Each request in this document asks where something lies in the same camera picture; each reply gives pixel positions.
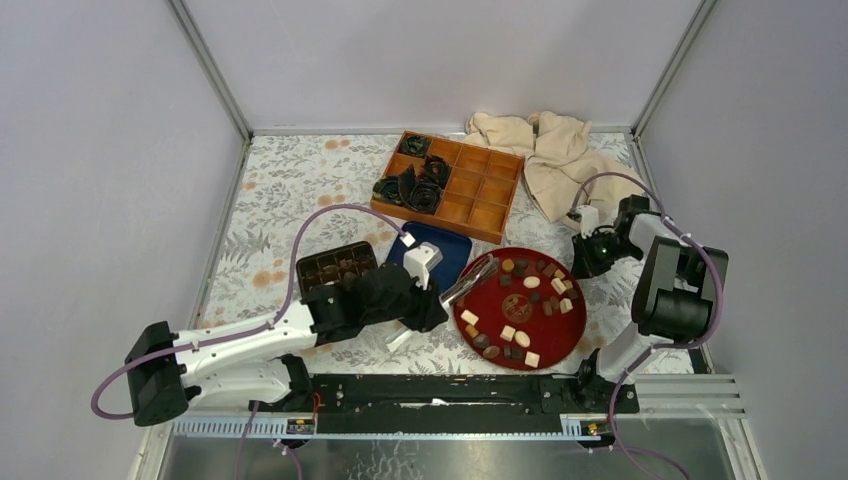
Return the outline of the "red round tray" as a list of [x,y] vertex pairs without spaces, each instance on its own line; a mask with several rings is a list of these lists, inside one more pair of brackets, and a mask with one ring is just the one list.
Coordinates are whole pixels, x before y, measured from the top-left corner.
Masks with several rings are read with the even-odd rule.
[[576,277],[560,261],[536,250],[501,247],[488,260],[492,276],[452,307],[461,338],[482,360],[516,371],[547,369],[576,349],[587,326],[587,305]]

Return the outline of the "silver serving tongs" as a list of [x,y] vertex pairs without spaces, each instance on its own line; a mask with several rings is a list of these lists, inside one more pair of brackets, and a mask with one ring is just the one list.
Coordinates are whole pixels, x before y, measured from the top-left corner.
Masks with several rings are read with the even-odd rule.
[[461,299],[495,274],[498,269],[497,265],[497,260],[491,254],[486,254],[481,261],[474,264],[466,274],[463,274],[453,286],[448,288],[439,297],[439,306],[445,315],[444,320],[435,323],[433,326],[418,330],[411,329],[404,324],[403,327],[400,327],[395,333],[386,338],[387,348],[391,352],[395,352],[416,333],[427,333],[436,326],[444,323],[453,307],[457,306]]

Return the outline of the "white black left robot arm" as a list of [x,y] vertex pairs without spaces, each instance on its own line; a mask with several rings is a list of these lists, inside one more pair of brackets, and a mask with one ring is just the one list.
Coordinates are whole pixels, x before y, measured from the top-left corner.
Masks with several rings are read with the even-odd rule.
[[316,286],[279,313],[210,329],[150,324],[124,360],[129,416],[147,427],[196,407],[260,402],[299,410],[311,394],[299,352],[395,320],[427,333],[447,321],[447,306],[431,275],[387,264]]

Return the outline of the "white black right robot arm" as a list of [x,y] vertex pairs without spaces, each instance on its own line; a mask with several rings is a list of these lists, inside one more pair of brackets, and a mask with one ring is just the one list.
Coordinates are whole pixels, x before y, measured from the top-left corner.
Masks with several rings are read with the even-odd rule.
[[581,362],[569,388],[579,409],[601,412],[625,402],[627,380],[646,360],[661,350],[698,347],[713,332],[729,256],[695,242],[641,195],[621,200],[609,225],[589,205],[573,207],[568,216],[580,227],[572,238],[575,278],[598,277],[624,258],[643,263],[630,324]]

